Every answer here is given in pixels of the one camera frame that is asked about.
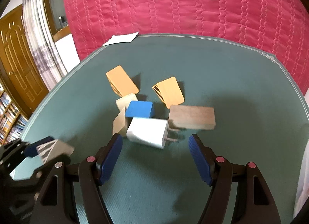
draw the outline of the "patterned curtain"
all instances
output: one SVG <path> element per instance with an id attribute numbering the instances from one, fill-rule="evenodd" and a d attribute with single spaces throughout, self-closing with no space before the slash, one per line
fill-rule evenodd
<path id="1" fill-rule="evenodd" d="M 23 17 L 30 51 L 50 91 L 67 71 L 50 33 L 43 0 L 23 0 Z"/>

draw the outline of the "wooden door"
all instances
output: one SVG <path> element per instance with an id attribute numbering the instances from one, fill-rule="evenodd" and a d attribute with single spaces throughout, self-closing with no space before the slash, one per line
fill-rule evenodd
<path id="1" fill-rule="evenodd" d="M 48 89 L 29 49 L 23 26 L 22 5 L 0 19 L 0 34 L 0 58 L 5 72 L 33 112 L 48 94 Z"/>

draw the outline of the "screw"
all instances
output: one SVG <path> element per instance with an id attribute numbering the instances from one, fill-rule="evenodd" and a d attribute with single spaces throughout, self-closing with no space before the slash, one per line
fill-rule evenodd
<path id="1" fill-rule="evenodd" d="M 55 167 L 56 168 L 60 168 L 60 167 L 62 167 L 62 162 L 61 161 L 58 161 L 56 164 L 55 164 Z"/>
<path id="2" fill-rule="evenodd" d="M 87 158 L 87 162 L 94 162 L 95 161 L 95 156 L 89 156 Z"/>
<path id="3" fill-rule="evenodd" d="M 256 164 L 253 163 L 253 162 L 249 162 L 249 163 L 248 163 L 248 166 L 249 166 L 250 168 L 256 168 Z"/>
<path id="4" fill-rule="evenodd" d="M 223 162 L 225 161 L 225 159 L 224 159 L 223 157 L 221 157 L 221 156 L 218 156 L 218 157 L 216 158 L 216 161 L 217 161 L 217 162 L 220 162 L 220 163 L 223 163 Z"/>
<path id="5" fill-rule="evenodd" d="M 38 171 L 37 174 L 36 174 L 36 178 L 37 178 L 37 179 L 41 178 L 42 174 L 43 174 L 43 173 L 42 173 L 41 171 Z"/>
<path id="6" fill-rule="evenodd" d="M 35 195 L 34 195 L 34 200 L 37 201 L 38 197 L 39 197 L 40 193 L 37 192 Z"/>

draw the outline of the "green table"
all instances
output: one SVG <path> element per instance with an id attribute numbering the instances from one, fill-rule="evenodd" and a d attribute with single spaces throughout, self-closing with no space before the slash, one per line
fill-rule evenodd
<path id="1" fill-rule="evenodd" d="M 101 47 L 75 67 L 42 101 L 22 139 L 51 135 L 75 147 L 72 163 L 93 155 L 112 136 L 118 114 L 106 72 L 121 65 L 140 86 L 139 98 L 155 103 L 157 118 L 168 110 L 152 86 L 171 76 L 180 81 L 184 105 L 214 107 L 216 128 L 186 130 L 164 150 L 131 143 L 123 150 L 111 179 L 101 187 L 114 223 L 197 223 L 210 188 L 198 174 L 188 149 L 197 133 L 217 155 L 232 163 L 254 161 L 276 201 L 282 223 L 292 219 L 299 170 L 308 140 L 308 108 L 275 56 L 218 38 L 152 34 L 132 43 Z M 16 178 L 40 166 L 26 159 Z M 234 209 L 233 184 L 224 223 Z M 81 223 L 87 223 L 75 184 Z"/>

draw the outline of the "pink quilt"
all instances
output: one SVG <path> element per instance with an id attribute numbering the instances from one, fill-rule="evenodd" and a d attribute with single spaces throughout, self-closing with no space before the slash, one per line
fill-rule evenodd
<path id="1" fill-rule="evenodd" d="M 82 60 L 112 35 L 184 33 L 271 52 L 305 93 L 309 15 L 300 0 L 64 0 Z"/>

